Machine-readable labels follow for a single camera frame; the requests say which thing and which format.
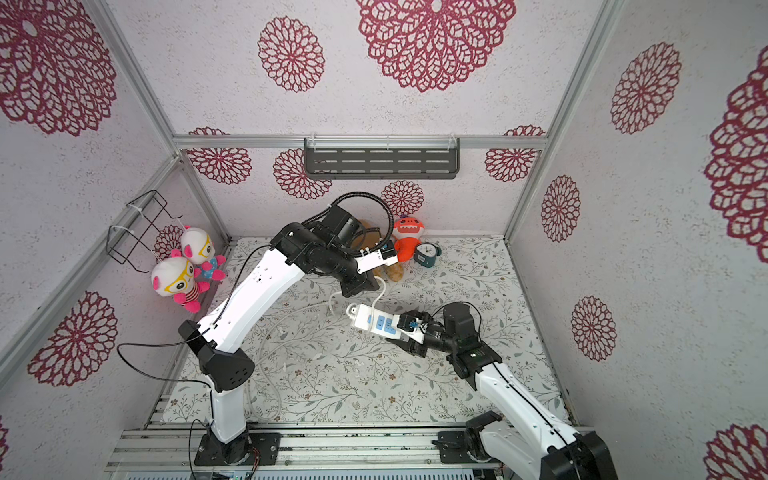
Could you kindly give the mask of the white power strip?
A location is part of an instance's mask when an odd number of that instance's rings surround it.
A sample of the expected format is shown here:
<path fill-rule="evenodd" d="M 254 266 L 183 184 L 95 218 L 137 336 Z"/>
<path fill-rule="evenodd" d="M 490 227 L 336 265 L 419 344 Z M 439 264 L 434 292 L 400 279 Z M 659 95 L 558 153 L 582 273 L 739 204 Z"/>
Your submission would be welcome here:
<path fill-rule="evenodd" d="M 391 314 L 381 310 L 374 310 L 371 306 L 365 304 L 350 304 L 346 308 L 346 315 L 351 320 L 351 326 L 380 336 L 385 339 L 402 340 L 405 338 L 404 331 L 398 327 L 400 321 L 399 314 Z"/>

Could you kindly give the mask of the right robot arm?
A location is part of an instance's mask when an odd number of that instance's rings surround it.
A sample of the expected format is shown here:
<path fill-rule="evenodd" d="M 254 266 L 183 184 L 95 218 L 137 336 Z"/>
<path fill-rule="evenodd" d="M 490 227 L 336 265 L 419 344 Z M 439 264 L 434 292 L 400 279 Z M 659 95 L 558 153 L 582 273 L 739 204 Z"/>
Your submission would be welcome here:
<path fill-rule="evenodd" d="M 456 376 L 495 407 L 465 424 L 467 454 L 501 461 L 521 479 L 616 479 L 607 444 L 594 431 L 581 433 L 550 412 L 515 378 L 479 333 L 479 311 L 467 302 L 438 309 L 438 321 L 412 310 L 385 320 L 386 339 L 413 356 L 446 354 Z"/>

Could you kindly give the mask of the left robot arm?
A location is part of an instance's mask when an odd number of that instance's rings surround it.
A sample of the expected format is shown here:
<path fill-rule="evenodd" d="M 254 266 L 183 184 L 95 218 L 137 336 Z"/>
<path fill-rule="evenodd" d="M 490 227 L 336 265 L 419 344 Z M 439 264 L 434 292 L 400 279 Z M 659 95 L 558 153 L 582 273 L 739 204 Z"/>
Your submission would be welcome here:
<path fill-rule="evenodd" d="M 324 223 L 311 228 L 297 222 L 286 225 L 222 305 L 198 324 L 186 321 L 179 327 L 211 388 L 212 420 L 196 464 L 237 465 L 251 455 L 244 389 L 256 365 L 241 345 L 281 295 L 314 271 L 338 280 L 345 297 L 374 291 L 378 282 L 373 270 L 397 261 L 390 240 L 376 248 L 351 248 L 357 230 L 353 218 L 331 227 Z"/>

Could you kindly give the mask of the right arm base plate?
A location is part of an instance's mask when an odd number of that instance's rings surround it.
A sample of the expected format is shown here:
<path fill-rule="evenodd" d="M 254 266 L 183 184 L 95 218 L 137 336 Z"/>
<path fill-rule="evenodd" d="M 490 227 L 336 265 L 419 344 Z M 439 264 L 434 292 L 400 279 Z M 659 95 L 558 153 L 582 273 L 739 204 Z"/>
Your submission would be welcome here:
<path fill-rule="evenodd" d="M 431 443 L 438 448 L 440 461 L 444 464 L 497 462 L 486 452 L 479 435 L 469 430 L 439 431 Z"/>

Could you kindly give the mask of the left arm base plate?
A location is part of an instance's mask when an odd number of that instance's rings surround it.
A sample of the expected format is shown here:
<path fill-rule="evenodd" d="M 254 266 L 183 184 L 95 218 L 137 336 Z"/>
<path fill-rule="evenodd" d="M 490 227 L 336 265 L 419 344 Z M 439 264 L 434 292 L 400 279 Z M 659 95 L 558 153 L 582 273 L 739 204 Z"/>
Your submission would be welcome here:
<path fill-rule="evenodd" d="M 203 467 L 256 465 L 272 466 L 277 461 L 282 435 L 244 432 L 230 443 L 223 443 L 213 433 L 203 435 L 193 464 Z"/>

